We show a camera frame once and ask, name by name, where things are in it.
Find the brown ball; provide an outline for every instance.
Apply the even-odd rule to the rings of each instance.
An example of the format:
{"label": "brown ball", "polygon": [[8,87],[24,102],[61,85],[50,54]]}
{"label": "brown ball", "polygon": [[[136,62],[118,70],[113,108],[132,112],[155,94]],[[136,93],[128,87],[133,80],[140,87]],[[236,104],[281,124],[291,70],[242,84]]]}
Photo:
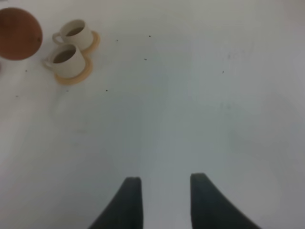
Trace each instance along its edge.
{"label": "brown ball", "polygon": [[35,54],[42,44],[38,21],[18,8],[0,10],[0,56],[23,60]]}

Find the coffee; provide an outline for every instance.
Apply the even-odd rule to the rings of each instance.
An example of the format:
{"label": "coffee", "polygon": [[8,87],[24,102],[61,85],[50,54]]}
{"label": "coffee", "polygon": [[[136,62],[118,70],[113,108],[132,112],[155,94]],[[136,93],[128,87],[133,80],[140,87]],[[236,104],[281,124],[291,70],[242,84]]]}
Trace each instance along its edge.
{"label": "coffee", "polygon": [[83,27],[79,27],[79,28],[73,29],[70,32],[68,32],[67,37],[74,36],[74,35],[80,33],[83,29],[84,29]]}
{"label": "coffee", "polygon": [[74,54],[75,50],[66,50],[61,53],[59,53],[55,58],[53,63],[62,63],[70,59]]}

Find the white cup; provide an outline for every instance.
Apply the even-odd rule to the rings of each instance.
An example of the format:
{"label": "white cup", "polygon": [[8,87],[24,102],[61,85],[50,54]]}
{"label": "white cup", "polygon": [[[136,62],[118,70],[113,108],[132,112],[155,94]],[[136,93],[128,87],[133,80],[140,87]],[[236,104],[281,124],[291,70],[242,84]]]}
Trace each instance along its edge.
{"label": "white cup", "polygon": [[86,61],[75,44],[58,46],[49,57],[42,61],[43,66],[61,78],[73,78],[85,69]]}
{"label": "white cup", "polygon": [[53,34],[53,41],[56,44],[73,43],[81,51],[87,49],[93,43],[93,35],[88,24],[84,20],[73,20],[65,24],[60,32]]}

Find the white surface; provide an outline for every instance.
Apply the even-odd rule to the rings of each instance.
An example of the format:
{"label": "white surface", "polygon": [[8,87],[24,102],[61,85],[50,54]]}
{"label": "white surface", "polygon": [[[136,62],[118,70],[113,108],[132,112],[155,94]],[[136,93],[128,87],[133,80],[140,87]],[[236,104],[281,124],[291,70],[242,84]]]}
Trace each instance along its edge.
{"label": "white surface", "polygon": [[[305,228],[304,2],[10,5],[44,44],[0,77],[0,228],[87,228],[140,176],[145,228],[190,229],[194,172],[262,228]],[[102,43],[92,75],[60,86],[39,60],[75,18]]]}

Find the wooden coaster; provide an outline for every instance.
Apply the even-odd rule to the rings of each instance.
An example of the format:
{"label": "wooden coaster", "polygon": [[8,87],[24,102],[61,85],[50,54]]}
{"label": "wooden coaster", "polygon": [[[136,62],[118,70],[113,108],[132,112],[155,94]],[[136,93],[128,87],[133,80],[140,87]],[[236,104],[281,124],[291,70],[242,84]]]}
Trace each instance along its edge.
{"label": "wooden coaster", "polygon": [[93,62],[92,60],[84,56],[85,61],[86,61],[86,66],[85,69],[80,73],[78,76],[75,76],[73,78],[62,78],[55,74],[55,79],[58,83],[63,84],[63,85],[72,85],[72,84],[77,84],[80,83],[81,81],[84,81],[92,72],[93,70]]}
{"label": "wooden coaster", "polygon": [[87,56],[91,52],[95,51],[98,48],[99,44],[101,43],[101,37],[96,31],[92,31],[92,35],[93,35],[92,45],[89,46],[89,48],[82,51],[82,54],[84,56]]}

